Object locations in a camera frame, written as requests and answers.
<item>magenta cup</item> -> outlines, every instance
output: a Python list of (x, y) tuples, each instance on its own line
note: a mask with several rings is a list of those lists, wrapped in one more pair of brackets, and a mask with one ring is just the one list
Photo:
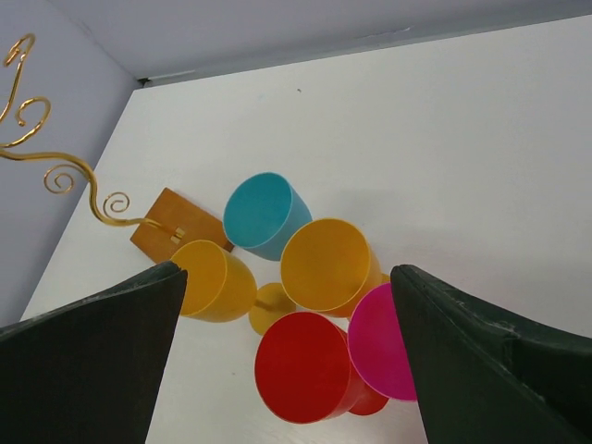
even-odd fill
[(351, 362), (364, 382), (393, 400), (417, 401), (390, 283), (370, 290), (351, 315)]

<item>orange wooden block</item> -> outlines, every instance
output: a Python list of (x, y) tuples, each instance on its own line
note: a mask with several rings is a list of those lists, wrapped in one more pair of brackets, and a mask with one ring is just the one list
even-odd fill
[(224, 233), (222, 221), (169, 188), (163, 189), (146, 217), (181, 235), (177, 239), (162, 229), (138, 226), (130, 240), (157, 264), (169, 260), (186, 243), (199, 239), (215, 242), (229, 252), (234, 248)]

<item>white tabletop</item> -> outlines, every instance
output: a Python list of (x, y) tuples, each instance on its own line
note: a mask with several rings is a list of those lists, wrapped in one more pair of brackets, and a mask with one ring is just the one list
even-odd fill
[[(221, 216), (261, 171), (315, 217), (357, 224), (384, 271), (421, 266), (476, 296), (592, 336), (592, 18), (137, 91), (97, 167), (143, 216), (164, 187)], [(48, 196), (48, 199), (59, 197)], [(86, 196), (25, 317), (151, 265)], [(258, 284), (278, 264), (236, 251)], [(290, 425), (256, 392), (245, 318), (181, 318), (148, 442), (425, 442), (417, 405)]]

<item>white wall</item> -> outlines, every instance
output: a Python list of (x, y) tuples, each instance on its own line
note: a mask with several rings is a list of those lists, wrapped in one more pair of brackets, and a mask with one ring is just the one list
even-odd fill
[[(137, 83), (45, 0), (0, 2), (0, 58), (27, 32), (37, 34), (37, 43), (15, 108), (45, 95), (53, 113), (35, 138), (14, 150), (66, 151), (94, 165)], [(2, 108), (15, 67), (0, 68)], [(39, 108), (32, 106), (26, 116), (33, 124)], [(8, 116), (0, 140), (12, 141), (23, 131)], [(79, 185), (68, 196), (46, 191), (43, 173), (51, 165), (0, 159), (0, 326), (19, 320), (84, 190)]]
[(592, 14), (589, 0), (49, 0), (136, 78), (183, 79)]

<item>wire spiral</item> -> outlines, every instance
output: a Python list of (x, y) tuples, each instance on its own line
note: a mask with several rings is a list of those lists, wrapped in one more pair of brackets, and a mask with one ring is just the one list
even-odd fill
[[(60, 173), (57, 173), (54, 176), (54, 179), (51, 180), (51, 175), (54, 173), (54, 171), (60, 168), (72, 168), (73, 170), (81, 174), (84, 174), (84, 172), (81, 171), (78, 167), (71, 164), (59, 164), (56, 166), (52, 166), (45, 172), (45, 175), (43, 176), (43, 185), (46, 190), (53, 194), (68, 194), (72, 191), (74, 185), (76, 184), (76, 180), (70, 173), (62, 171)], [(65, 179), (67, 181), (67, 186), (64, 186), (64, 184), (62, 183), (62, 179)]]
[[(34, 44), (35, 35), (31, 33), (26, 34), (10, 48), (7, 56), (4, 59), (3, 66), (5, 68), (10, 67), (10, 65), (15, 60), (18, 60), (18, 65), (14, 82), (12, 84), (12, 90), (10, 91), (10, 95), (8, 96), (8, 101), (6, 102), (4, 110), (2, 111), (2, 113), (0, 113), (0, 123), (2, 123), (2, 121), (6, 118), (6, 116), (12, 109), (13, 104), (15, 103), (17, 91), (19, 90), (22, 70)], [(26, 142), (28, 139), (33, 137), (35, 134), (37, 134), (49, 118), (52, 109), (49, 100), (46, 97), (41, 96), (32, 97), (31, 99), (25, 100), (18, 107), (17, 112), (15, 113), (15, 120), (17, 121), (20, 127), (27, 126), (27, 121), (25, 120), (23, 113), (29, 106), (33, 104), (43, 104), (44, 110), (41, 118), (33, 126), (31, 130), (29, 130), (20, 138), (8, 143), (0, 142), (0, 157), (22, 162), (33, 162), (43, 160), (59, 160), (66, 162), (60, 163), (56, 166), (52, 166), (45, 172), (45, 175), (43, 176), (43, 185), (49, 192), (53, 194), (68, 194), (70, 191), (72, 191), (76, 184), (76, 180), (74, 179), (74, 176), (70, 174), (70, 172), (63, 171), (64, 168), (69, 168), (70, 170), (73, 170), (82, 175), (82, 177), (87, 182), (89, 182), (89, 205), (91, 207), (92, 214), (104, 224), (110, 225), (112, 227), (129, 227), (137, 224), (146, 224), (154, 228), (162, 229), (163, 231), (171, 234), (172, 236), (177, 236), (174, 230), (164, 227), (162, 224), (152, 219), (148, 219), (145, 217), (138, 217), (134, 219), (120, 219), (111, 216), (112, 214), (123, 213), (130, 207), (130, 198), (125, 192), (118, 191), (109, 194), (103, 201), (103, 211), (101, 211), (97, 204), (98, 183), (96, 176), (94, 175), (91, 166), (79, 157), (72, 154), (49, 151), (30, 154), (14, 154), (8, 151), (9, 148), (21, 145), (22, 143)]]
[(108, 215), (109, 212), (123, 213), (128, 208), (130, 208), (130, 197), (125, 192), (112, 192), (103, 201), (103, 213), (105, 213), (106, 215)]

